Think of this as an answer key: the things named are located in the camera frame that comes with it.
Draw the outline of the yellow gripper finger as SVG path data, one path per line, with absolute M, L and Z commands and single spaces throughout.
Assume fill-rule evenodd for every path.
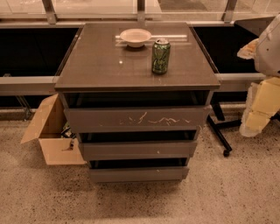
M 270 118 L 280 110 L 280 79 L 268 78 L 259 84 L 252 83 L 248 89 L 246 108 L 239 131 L 244 137 L 260 134 Z

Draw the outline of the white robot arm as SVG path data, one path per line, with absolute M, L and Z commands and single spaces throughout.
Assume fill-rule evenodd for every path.
M 248 88 L 246 108 L 239 131 L 244 137 L 260 134 L 270 118 L 280 110 L 280 15 L 277 15 L 259 38 L 239 50 L 237 56 L 253 59 L 255 70 L 266 76 Z

